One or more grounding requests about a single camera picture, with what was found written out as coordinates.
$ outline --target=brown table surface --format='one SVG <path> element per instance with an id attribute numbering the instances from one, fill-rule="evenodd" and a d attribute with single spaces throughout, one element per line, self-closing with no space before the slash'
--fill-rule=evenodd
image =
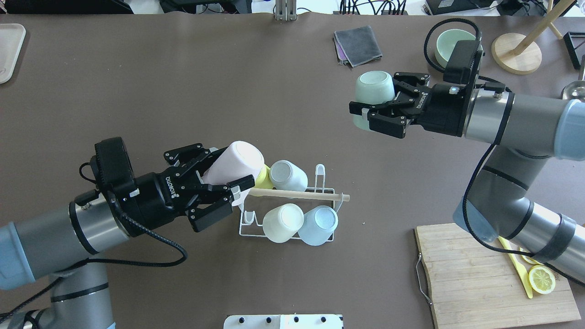
<path id="1" fill-rule="evenodd" d="M 124 138 L 137 175 L 162 171 L 165 150 L 246 140 L 268 165 L 279 159 L 299 165 L 310 184 L 314 166 L 323 163 L 327 186 L 352 196 L 339 213 L 335 241 L 318 248 L 242 238 L 238 210 L 199 234 L 185 218 L 158 229 L 190 257 L 170 269 L 110 265 L 119 328 L 221 328 L 228 314 L 291 313 L 343 314 L 346 328 L 432 328 L 414 276 L 413 229 L 452 221 L 488 145 L 420 127 L 409 128 L 404 140 L 367 133 L 353 126 L 347 104 L 355 79 L 369 70 L 430 72 L 438 82 L 422 45 L 444 18 L 310 13 L 279 23 L 270 14 L 2 16 L 0 23 L 21 23 L 27 34 L 13 77 L 0 85 L 1 225 L 89 190 L 77 169 L 94 154 L 94 143 L 112 136 Z M 538 19 L 472 20 L 489 49 L 498 35 L 527 34 Z M 353 70 L 338 65 L 333 31 L 363 25 L 373 27 L 383 59 Z M 585 30 L 582 18 L 555 25 L 563 33 Z M 537 42 L 543 61 L 535 73 L 508 74 L 489 52 L 481 72 L 517 93 L 558 97 L 577 71 L 552 32 Z M 584 169 L 584 163 L 550 160 L 529 197 L 581 224 Z M 149 237 L 106 255 L 177 257 Z M 0 292 L 2 311 L 46 284 Z M 573 285 L 573 293 L 585 310 L 585 290 Z M 31 308 L 48 303 L 43 296 Z"/>

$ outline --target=black cable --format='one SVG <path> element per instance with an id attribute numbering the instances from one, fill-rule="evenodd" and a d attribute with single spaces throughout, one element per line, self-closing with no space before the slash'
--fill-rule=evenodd
<path id="1" fill-rule="evenodd" d="M 471 179 L 469 180 L 469 184 L 467 185 L 467 189 L 465 189 L 465 193 L 463 195 L 463 201 L 462 201 L 463 202 L 463 220 L 465 221 L 465 226 L 467 226 L 467 230 L 473 236 L 473 238 L 477 242 L 479 242 L 482 246 L 486 247 L 487 249 L 497 251 L 497 252 L 502 252 L 502 253 L 514 253 L 516 255 L 524 255 L 524 256 L 528 256 L 528 257 L 533 257 L 534 256 L 533 253 L 496 248 L 492 245 L 485 243 L 483 240 L 481 240 L 477 236 L 477 234 L 475 232 L 473 232 L 471 225 L 469 224 L 469 217 L 467 216 L 467 198 L 469 196 L 469 193 L 471 192 L 471 189 L 473 187 L 473 183 L 475 182 L 475 179 L 477 178 L 477 175 L 479 174 L 479 171 L 481 170 L 481 167 L 483 166 L 484 162 L 487 160 L 487 157 L 491 154 L 491 151 L 494 148 L 495 148 L 495 144 L 490 145 L 490 147 L 487 149 L 487 151 L 481 157 L 475 170 L 473 171 Z"/>
<path id="2" fill-rule="evenodd" d="M 450 19 L 446 19 L 443 20 L 442 22 L 437 23 L 435 26 L 433 26 L 429 33 L 426 35 L 426 39 L 425 39 L 425 44 L 423 46 L 423 53 L 425 55 L 425 59 L 426 62 L 429 63 L 429 65 L 434 68 L 435 70 L 444 73 L 445 69 L 442 68 L 439 64 L 434 63 L 431 58 L 429 57 L 428 54 L 428 45 L 429 45 L 429 40 L 431 39 L 431 35 L 433 34 L 433 32 L 440 26 L 447 24 L 447 23 L 451 23 L 451 22 L 460 22 L 460 23 L 465 23 L 470 25 L 471 27 L 473 27 L 473 29 L 475 30 L 476 33 L 476 41 L 478 41 L 478 39 L 480 39 L 480 43 L 481 43 L 481 31 L 479 29 L 479 27 L 473 23 L 472 21 L 468 20 L 468 19 L 464 19 L 464 18 L 450 18 Z M 496 79 L 492 79 L 490 77 L 485 77 L 485 76 L 478 76 L 477 77 L 479 80 L 484 80 L 484 81 L 488 81 L 488 82 L 494 82 L 494 83 L 501 83 Z M 506 87 L 506 91 L 507 92 L 512 92 L 512 90 L 510 90 L 510 88 Z"/>
<path id="3" fill-rule="evenodd" d="M 442 68 L 439 64 L 435 64 L 431 58 L 429 57 L 428 54 L 428 45 L 429 45 L 429 40 L 431 39 L 431 35 L 433 34 L 433 32 L 440 26 L 445 25 L 447 23 L 451 23 L 451 22 L 460 22 L 460 23 L 465 23 L 470 25 L 471 27 L 473 27 L 473 29 L 475 30 L 476 33 L 476 43 L 477 43 L 477 47 L 479 47 L 479 44 L 481 43 L 481 31 L 479 29 L 479 27 L 477 27 L 477 25 L 475 23 L 473 23 L 472 21 L 465 19 L 465 18 L 449 18 L 449 19 L 445 19 L 437 24 L 435 24 L 435 26 L 433 26 L 429 33 L 426 35 L 426 39 L 425 39 L 425 44 L 423 46 L 423 52 L 425 55 L 425 59 L 426 62 L 429 63 L 429 65 L 434 68 L 435 70 L 444 73 L 445 69 Z"/>
<path id="4" fill-rule="evenodd" d="M 472 177 L 469 180 L 469 184 L 467 185 L 467 189 L 465 189 L 465 193 L 463 195 L 463 220 L 465 221 L 465 226 L 467 227 L 467 230 L 469 231 L 469 233 L 473 236 L 473 238 L 479 242 L 480 245 L 486 247 L 489 250 L 492 251 L 496 251 L 496 252 L 501 252 L 501 253 L 513 253 L 515 255 L 524 255 L 527 257 L 534 257 L 534 253 L 531 252 L 523 252 L 523 251 L 516 251 L 516 250 L 507 250 L 507 249 L 501 249 L 501 248 L 496 248 L 492 245 L 489 245 L 487 243 L 485 243 L 483 240 L 481 240 L 477 234 L 472 230 L 471 225 L 469 224 L 469 217 L 467 216 L 467 199 L 469 197 L 469 193 L 471 192 L 471 189 L 473 187 L 473 183 L 475 182 L 475 179 L 477 178 L 477 175 L 479 174 L 479 171 L 481 170 L 481 167 L 483 166 L 483 164 L 486 162 L 487 157 L 490 155 L 491 151 L 495 148 L 495 144 L 490 145 L 490 147 L 487 149 L 487 151 L 484 153 L 484 155 L 481 157 L 480 161 L 478 162 L 475 170 L 473 171 Z M 552 266 L 550 263 L 544 263 L 545 266 L 551 268 L 552 270 L 554 270 L 555 272 L 557 272 L 558 274 L 566 277 L 567 279 L 577 283 L 578 285 L 580 285 L 581 287 L 585 287 L 585 283 L 575 279 L 574 277 L 568 275 L 565 272 L 562 272 L 561 270 L 557 269 L 556 267 Z"/>
<path id="5" fill-rule="evenodd" d="M 0 318 L 0 324 L 3 323 L 4 321 L 8 320 L 9 318 L 11 318 L 16 312 L 18 312 L 20 309 L 22 309 L 23 307 L 25 307 L 28 304 L 30 304 L 32 301 L 34 301 L 35 299 L 39 298 L 40 296 L 42 296 L 43 294 L 45 294 L 46 292 L 48 292 L 49 290 L 51 290 L 54 286 L 58 285 L 61 281 L 63 281 L 63 278 L 62 277 L 58 277 L 55 281 L 51 282 L 43 290 L 37 292 L 31 298 L 23 301 L 20 305 L 16 306 L 10 312 L 4 313 L 5 315 L 2 316 L 2 318 Z"/>
<path id="6" fill-rule="evenodd" d="M 392 15 L 398 15 L 400 7 L 402 7 L 402 3 L 400 2 L 400 0 L 396 0 L 396 7 L 394 8 L 394 10 L 392 10 Z"/>
<path id="7" fill-rule="evenodd" d="M 521 1 L 520 4 L 524 7 L 526 11 L 526 16 L 530 16 L 530 5 L 524 1 Z"/>
<path id="8" fill-rule="evenodd" d="M 396 10 L 396 6 L 394 5 L 394 3 L 392 1 L 388 1 L 384 4 L 384 7 L 382 8 L 382 13 L 380 13 L 380 14 L 381 15 L 384 14 L 384 9 L 386 8 L 386 5 L 389 5 L 388 6 L 388 15 L 390 15 L 390 13 L 394 13 L 394 11 Z"/>
<path id="9" fill-rule="evenodd" d="M 546 8 L 545 8 L 544 4 L 542 3 L 542 1 L 538 1 L 538 0 L 529 0 L 529 1 L 532 2 L 538 9 L 541 10 L 542 16 L 546 15 Z"/>
<path id="10" fill-rule="evenodd" d="M 371 12 L 376 14 L 376 8 L 374 7 L 374 3 L 371 0 L 367 0 L 367 3 L 371 6 Z"/>
<path id="11" fill-rule="evenodd" d="M 89 162 L 85 162 L 85 163 L 82 163 L 82 164 L 81 164 L 81 166 L 79 166 L 79 176 L 81 176 L 81 178 L 85 179 L 86 181 L 90 181 L 90 182 L 92 182 L 92 183 L 96 184 L 96 183 L 97 183 L 97 181 L 96 181 L 95 179 L 91 179 L 91 178 L 89 178 L 89 177 L 86 177 L 86 176 L 83 174 L 83 168 L 85 168 L 86 166 L 89 166 L 89 165 L 90 165 L 90 163 L 89 163 Z"/>
<path id="12" fill-rule="evenodd" d="M 33 317 L 34 312 L 36 312 L 36 310 L 31 310 L 31 311 L 26 312 L 25 320 L 22 323 L 23 329 L 25 327 L 26 322 L 30 322 L 30 324 L 32 325 L 32 329 L 40 329 L 39 321 L 37 319 L 35 319 L 35 317 Z"/>
<path id="13" fill-rule="evenodd" d="M 378 15 L 379 13 L 381 13 L 381 15 L 383 15 L 384 14 L 384 9 L 383 8 L 386 7 L 386 5 L 390 2 L 390 0 L 383 0 L 382 2 L 383 2 L 383 4 L 381 4 L 378 7 L 378 10 L 376 11 L 376 13 L 374 13 L 374 15 Z"/>
<path id="14" fill-rule="evenodd" d="M 112 204 L 114 212 L 116 212 L 116 215 L 118 216 L 118 218 L 120 220 L 129 223 L 130 225 L 134 226 L 135 228 L 142 231 L 143 233 L 150 235 L 154 239 L 157 239 L 160 242 L 162 242 L 166 245 L 169 245 L 169 246 L 173 247 L 174 249 L 178 250 L 181 253 L 181 258 L 177 259 L 176 261 L 162 262 L 162 263 L 127 261 L 124 259 L 89 258 L 89 259 L 85 259 L 81 262 L 77 262 L 76 264 L 74 264 L 72 267 L 70 267 L 68 269 L 79 268 L 79 267 L 82 267 L 83 265 L 88 264 L 88 263 L 108 263 L 108 264 L 131 265 L 131 266 L 147 266 L 147 267 L 154 267 L 154 268 L 169 268 L 172 266 L 177 266 L 180 263 L 183 263 L 184 261 L 187 260 L 187 251 L 180 244 L 178 244 L 172 240 L 169 240 L 165 237 L 162 237 L 159 234 L 156 234 L 155 232 L 149 230 L 148 228 L 144 227 L 142 224 L 140 224 L 137 221 L 130 218 L 130 216 L 128 216 L 127 213 L 125 213 L 122 210 L 122 207 L 120 206 L 120 203 L 118 202 L 118 199 L 116 198 L 116 195 L 114 195 L 114 193 L 111 191 L 108 191 L 107 194 L 108 194 L 108 202 L 110 202 Z"/>

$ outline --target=white plate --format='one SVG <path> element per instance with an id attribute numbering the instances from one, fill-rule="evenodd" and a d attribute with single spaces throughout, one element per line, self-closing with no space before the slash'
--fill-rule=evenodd
<path id="1" fill-rule="evenodd" d="M 20 24 L 0 24 L 0 84 L 12 77 L 25 34 Z"/>

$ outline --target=lemon slice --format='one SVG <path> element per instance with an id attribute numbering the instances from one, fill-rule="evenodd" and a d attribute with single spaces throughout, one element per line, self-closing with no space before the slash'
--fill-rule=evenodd
<path id="1" fill-rule="evenodd" d="M 542 265 L 535 265 L 530 269 L 528 282 L 540 294 L 549 294 L 556 286 L 555 275 L 546 266 Z"/>
<path id="2" fill-rule="evenodd" d="M 520 250 L 520 251 L 524 251 L 524 252 L 528 252 L 526 249 L 524 249 L 524 248 L 522 248 L 522 247 L 518 247 L 518 250 Z M 523 259 L 523 260 L 524 260 L 526 263 L 529 263 L 529 264 L 532 264 L 532 265 L 543 265 L 542 263 L 540 263 L 540 262 L 537 262 L 537 261 L 535 261 L 534 259 L 532 259 L 532 258 L 530 258 L 530 257 L 528 257 L 528 256 L 525 256 L 525 255 L 520 255 L 520 257 L 522 257 L 522 259 Z"/>

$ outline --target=yellow plastic knife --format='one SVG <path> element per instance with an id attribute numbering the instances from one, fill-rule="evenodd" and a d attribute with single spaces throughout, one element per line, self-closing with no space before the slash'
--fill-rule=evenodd
<path id="1" fill-rule="evenodd" d="M 500 243 L 502 243 L 502 246 L 504 247 L 504 249 L 512 250 L 508 240 L 506 240 L 502 237 L 498 237 L 498 239 L 500 240 Z M 532 287 L 530 286 L 530 282 L 528 282 L 528 272 L 526 271 L 526 268 L 524 267 L 524 265 L 520 264 L 520 262 L 516 259 L 516 255 L 514 255 L 513 253 L 509 253 L 508 256 L 512 260 L 512 264 L 514 264 L 514 268 L 516 268 L 516 272 L 518 272 L 518 275 L 520 276 L 520 280 L 522 281 L 522 285 L 524 286 L 524 290 L 526 290 L 526 295 L 528 296 L 528 298 L 531 299 L 532 298 Z"/>

